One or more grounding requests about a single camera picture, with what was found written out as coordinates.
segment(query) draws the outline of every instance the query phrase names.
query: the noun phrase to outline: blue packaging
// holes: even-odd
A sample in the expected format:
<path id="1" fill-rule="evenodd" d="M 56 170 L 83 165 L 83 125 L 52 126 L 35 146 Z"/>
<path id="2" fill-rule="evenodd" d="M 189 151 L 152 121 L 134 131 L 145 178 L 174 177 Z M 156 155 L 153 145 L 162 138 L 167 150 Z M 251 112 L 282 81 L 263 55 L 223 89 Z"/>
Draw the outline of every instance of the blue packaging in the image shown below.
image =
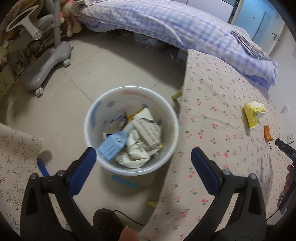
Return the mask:
<path id="1" fill-rule="evenodd" d="M 98 152 L 106 161 L 112 160 L 125 147 L 128 134 L 119 131 L 107 137 L 107 139 L 99 146 Z"/>

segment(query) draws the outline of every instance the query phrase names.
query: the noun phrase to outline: screw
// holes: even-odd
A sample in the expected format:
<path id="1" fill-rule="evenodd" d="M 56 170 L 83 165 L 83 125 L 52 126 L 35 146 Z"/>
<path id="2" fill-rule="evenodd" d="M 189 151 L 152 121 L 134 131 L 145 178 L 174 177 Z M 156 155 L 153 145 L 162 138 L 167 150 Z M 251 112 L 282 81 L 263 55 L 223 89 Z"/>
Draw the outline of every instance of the screw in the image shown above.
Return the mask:
<path id="1" fill-rule="evenodd" d="M 65 175 L 65 173 L 66 173 L 65 170 L 59 170 L 59 171 L 57 172 L 57 175 L 60 176 L 60 177 L 62 177 L 62 176 Z"/>
<path id="2" fill-rule="evenodd" d="M 251 173 L 250 174 L 250 178 L 252 178 L 253 180 L 256 180 L 257 179 L 257 176 L 254 173 Z"/>
<path id="3" fill-rule="evenodd" d="M 30 179 L 36 179 L 38 177 L 38 174 L 37 173 L 33 173 L 31 176 L 30 176 Z"/>
<path id="4" fill-rule="evenodd" d="M 229 176 L 231 174 L 231 171 L 229 171 L 229 169 L 224 169 L 222 172 L 226 176 Z"/>

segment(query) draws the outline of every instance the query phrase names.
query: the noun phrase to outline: bed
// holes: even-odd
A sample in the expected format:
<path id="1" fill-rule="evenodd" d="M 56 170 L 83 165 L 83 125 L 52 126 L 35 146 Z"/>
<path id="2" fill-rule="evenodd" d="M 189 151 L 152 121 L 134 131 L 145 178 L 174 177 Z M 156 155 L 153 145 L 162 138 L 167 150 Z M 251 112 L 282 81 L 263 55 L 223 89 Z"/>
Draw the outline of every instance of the bed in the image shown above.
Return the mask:
<path id="1" fill-rule="evenodd" d="M 277 62 L 268 56 L 251 57 L 231 34 L 239 33 L 263 53 L 244 29 L 186 4 L 168 0 L 80 0 L 71 10 L 93 31 L 122 28 L 144 34 L 185 51 L 194 49 L 216 56 L 266 89 L 275 85 Z"/>

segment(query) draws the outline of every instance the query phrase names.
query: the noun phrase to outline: floral fabric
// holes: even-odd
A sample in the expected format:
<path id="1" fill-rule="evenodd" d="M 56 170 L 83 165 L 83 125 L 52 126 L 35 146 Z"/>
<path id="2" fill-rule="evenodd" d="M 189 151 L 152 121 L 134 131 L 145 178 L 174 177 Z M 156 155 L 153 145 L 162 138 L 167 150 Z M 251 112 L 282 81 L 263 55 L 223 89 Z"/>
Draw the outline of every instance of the floral fabric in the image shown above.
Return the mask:
<path id="1" fill-rule="evenodd" d="M 266 114 L 250 130 L 242 107 L 252 100 L 265 102 Z M 281 114 L 267 90 L 211 55 L 189 50 L 180 112 L 180 136 L 158 205 L 140 240 L 184 240 L 213 201 L 194 169 L 190 153 L 200 147 L 221 169 L 234 175 L 255 173 L 259 179 L 266 215 L 277 209 L 290 161 L 274 144 L 264 140 L 263 126 L 284 140 Z M 218 229 L 233 210 L 234 195 Z"/>
<path id="2" fill-rule="evenodd" d="M 40 138 L 0 124 L 0 212 L 18 234 L 22 199 L 30 175 L 39 173 L 41 148 Z"/>

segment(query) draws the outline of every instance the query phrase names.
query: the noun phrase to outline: shoe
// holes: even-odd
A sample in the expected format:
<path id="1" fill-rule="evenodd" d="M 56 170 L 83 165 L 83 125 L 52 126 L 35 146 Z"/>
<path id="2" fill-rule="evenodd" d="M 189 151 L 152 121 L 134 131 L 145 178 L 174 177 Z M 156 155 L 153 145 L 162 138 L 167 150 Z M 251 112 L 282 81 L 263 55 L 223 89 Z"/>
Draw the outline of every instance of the shoe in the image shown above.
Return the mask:
<path id="1" fill-rule="evenodd" d="M 124 225 L 115 213 L 106 208 L 97 210 L 93 216 L 93 228 L 97 234 L 108 241 L 118 241 Z"/>

